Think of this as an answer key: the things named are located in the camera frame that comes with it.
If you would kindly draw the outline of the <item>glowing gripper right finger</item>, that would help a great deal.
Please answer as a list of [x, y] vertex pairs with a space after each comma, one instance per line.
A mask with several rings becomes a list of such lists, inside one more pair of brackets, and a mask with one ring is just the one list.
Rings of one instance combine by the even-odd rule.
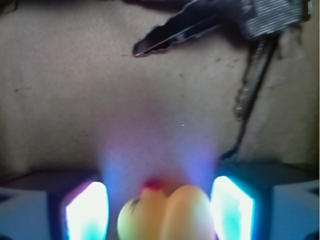
[[270, 238], [270, 189], [232, 175], [217, 176], [210, 204], [219, 240], [268, 240]]

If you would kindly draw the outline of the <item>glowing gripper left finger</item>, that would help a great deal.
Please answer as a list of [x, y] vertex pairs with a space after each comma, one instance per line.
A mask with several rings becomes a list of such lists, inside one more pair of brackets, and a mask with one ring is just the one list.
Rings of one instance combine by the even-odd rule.
[[50, 240], [105, 240], [109, 193], [100, 181], [58, 185], [47, 192]]

